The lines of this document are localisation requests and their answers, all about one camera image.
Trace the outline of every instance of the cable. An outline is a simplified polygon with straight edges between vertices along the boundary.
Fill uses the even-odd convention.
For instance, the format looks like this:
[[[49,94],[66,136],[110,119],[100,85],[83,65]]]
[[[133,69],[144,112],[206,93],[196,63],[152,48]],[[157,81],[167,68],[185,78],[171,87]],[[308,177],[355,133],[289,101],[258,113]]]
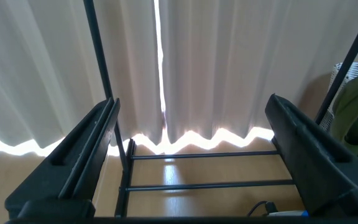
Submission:
[[[251,209],[251,211],[249,211],[249,213],[247,214],[247,217],[250,217],[252,215],[252,213],[255,211],[255,209],[259,206],[259,205],[263,205],[263,204],[266,204],[267,201],[261,201],[261,202],[258,202],[256,203],[256,205],[254,205]]]

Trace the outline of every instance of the curtain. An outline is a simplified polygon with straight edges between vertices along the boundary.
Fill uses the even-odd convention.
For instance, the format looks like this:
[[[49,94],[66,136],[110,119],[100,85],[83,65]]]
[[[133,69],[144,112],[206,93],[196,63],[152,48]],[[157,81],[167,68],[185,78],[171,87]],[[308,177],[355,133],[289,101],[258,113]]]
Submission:
[[[122,136],[162,134],[154,7],[95,1]],[[83,1],[0,0],[0,141],[61,139],[104,100]]]
[[[272,93],[299,103],[358,32],[358,1],[160,0],[168,137],[268,128]]]

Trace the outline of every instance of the white wicker basket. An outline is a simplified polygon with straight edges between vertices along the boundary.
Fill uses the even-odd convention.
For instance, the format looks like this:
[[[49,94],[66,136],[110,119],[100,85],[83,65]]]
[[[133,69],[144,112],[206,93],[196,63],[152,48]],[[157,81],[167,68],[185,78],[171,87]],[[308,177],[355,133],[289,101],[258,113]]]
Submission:
[[[336,75],[338,74],[339,69],[341,68],[342,63],[336,64],[333,68],[333,72],[331,74],[331,81],[329,83],[329,87],[331,87],[331,85],[333,84],[333,81],[336,77]],[[342,82],[342,85],[339,87],[337,93],[335,94],[335,97],[333,99],[333,101],[331,102],[329,108],[328,108],[328,112],[325,114],[320,126],[325,129],[326,131],[329,131],[329,128],[331,126],[331,123],[334,119],[334,115],[333,115],[333,104],[336,100],[337,95],[339,94],[339,92],[341,91],[342,87],[344,85],[346,85],[346,83],[348,83],[348,81],[352,80],[353,78],[358,77],[358,62],[354,62],[352,64],[352,66],[350,67],[348,73],[346,74],[346,77],[344,79],[344,81]]]

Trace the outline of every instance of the black metal frame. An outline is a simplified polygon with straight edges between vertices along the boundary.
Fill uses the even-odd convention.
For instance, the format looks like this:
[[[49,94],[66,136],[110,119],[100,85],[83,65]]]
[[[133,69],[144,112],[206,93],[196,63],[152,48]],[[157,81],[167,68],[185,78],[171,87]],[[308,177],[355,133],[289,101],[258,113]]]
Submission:
[[[358,53],[358,35],[320,108],[316,123],[310,121],[289,101],[272,95],[265,109],[275,131],[273,144],[277,151],[225,152],[211,154],[175,154],[136,156],[136,144],[129,141],[127,153],[117,121],[120,102],[112,99],[112,90],[104,58],[103,46],[93,0],[84,0],[86,15],[98,60],[107,100],[96,105],[73,129],[65,140],[49,155],[23,183],[7,198],[5,207],[12,223],[45,220],[65,223],[93,222],[157,222],[176,223],[304,223],[304,218],[146,218],[130,219],[127,215],[129,193],[151,190],[191,190],[269,185],[293,185],[312,216],[358,216],[358,159],[333,140],[317,124],[322,120],[329,104],[341,85],[351,63]],[[116,137],[122,164],[122,177],[117,199],[115,219],[93,218],[95,209],[90,202],[99,173],[107,153],[109,141]],[[261,180],[248,182],[221,182],[207,184],[132,186],[135,160],[188,159],[225,156],[280,155],[291,173],[288,180]],[[310,219],[309,223],[346,223],[354,220]]]
[[[104,58],[103,46],[100,38],[98,22],[94,10],[93,0],[84,0],[86,14],[88,16],[89,28],[91,29],[93,44],[98,59],[101,78],[106,97],[112,97],[112,91]],[[339,86],[341,85],[351,63],[354,61],[358,53],[358,35],[352,44],[352,47],[347,54],[345,61],[332,85],[324,102],[319,110],[316,122],[319,124],[331,104],[334,95],[336,94]],[[224,156],[256,156],[256,155],[274,155],[279,154],[278,151],[262,151],[262,152],[225,152],[213,154],[185,154],[185,155],[162,155],[162,156],[135,156],[136,144],[131,139],[128,146],[128,153],[125,154],[121,134],[119,131],[118,122],[115,128],[117,144],[119,146],[119,153],[122,162],[123,172],[121,185],[119,187],[119,196],[116,205],[115,217],[125,217],[128,206],[129,192],[131,191],[148,191],[148,190],[189,190],[189,189],[209,189],[209,188],[222,188],[222,187],[250,187],[250,186],[266,186],[266,185],[292,185],[292,180],[267,180],[256,182],[223,182],[223,183],[210,183],[210,184],[181,184],[181,185],[150,185],[150,186],[132,186],[132,168],[135,160],[140,159],[186,159],[186,158],[201,158],[201,157],[224,157]]]

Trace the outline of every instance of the wooden floor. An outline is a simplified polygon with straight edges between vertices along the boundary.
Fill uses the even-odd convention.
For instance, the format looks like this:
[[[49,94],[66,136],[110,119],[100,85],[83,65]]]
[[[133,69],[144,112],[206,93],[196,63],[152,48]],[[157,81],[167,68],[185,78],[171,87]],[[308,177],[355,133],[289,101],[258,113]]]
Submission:
[[[222,142],[217,148],[206,151],[188,146],[179,153],[207,153],[230,151],[274,150],[267,141],[255,139],[249,146],[238,148]],[[138,146],[137,154],[151,154]],[[0,223],[7,220],[5,198],[42,161],[35,154],[11,156],[0,152]],[[118,157],[105,161],[93,203],[96,216],[113,216],[121,180],[121,163]],[[280,156],[239,156],[198,159],[165,159],[135,161],[132,185],[195,184],[224,181],[290,179]],[[163,216],[244,216],[261,200],[275,202],[279,211],[302,210],[303,204],[294,185],[268,187],[241,187],[229,189],[174,190],[131,192],[129,217]],[[255,215],[264,213],[260,207]]]

